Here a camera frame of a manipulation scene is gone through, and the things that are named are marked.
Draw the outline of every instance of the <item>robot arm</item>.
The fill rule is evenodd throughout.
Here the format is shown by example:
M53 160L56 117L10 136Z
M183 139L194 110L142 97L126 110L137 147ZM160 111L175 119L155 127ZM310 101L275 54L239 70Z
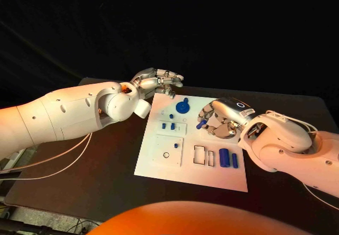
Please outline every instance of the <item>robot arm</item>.
M31 145L75 139L124 121L132 112L145 118L142 100L170 84L181 86L175 73L147 69L131 82L103 82L56 90L27 104L0 110L0 159Z
M275 112L256 115L233 98L212 101L203 107L197 121L206 123L213 113L222 125L204 124L201 128L223 139L235 136L239 130L238 146L246 150L259 168L288 173L305 185L339 197L337 134L305 132L289 120L292 118Z

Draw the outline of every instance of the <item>black background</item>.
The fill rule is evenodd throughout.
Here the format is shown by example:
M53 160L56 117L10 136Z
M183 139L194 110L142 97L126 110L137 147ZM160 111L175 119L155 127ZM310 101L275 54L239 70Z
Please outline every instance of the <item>black background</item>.
M263 1L0 1L0 106L154 67L188 86L318 96L336 116L328 11Z

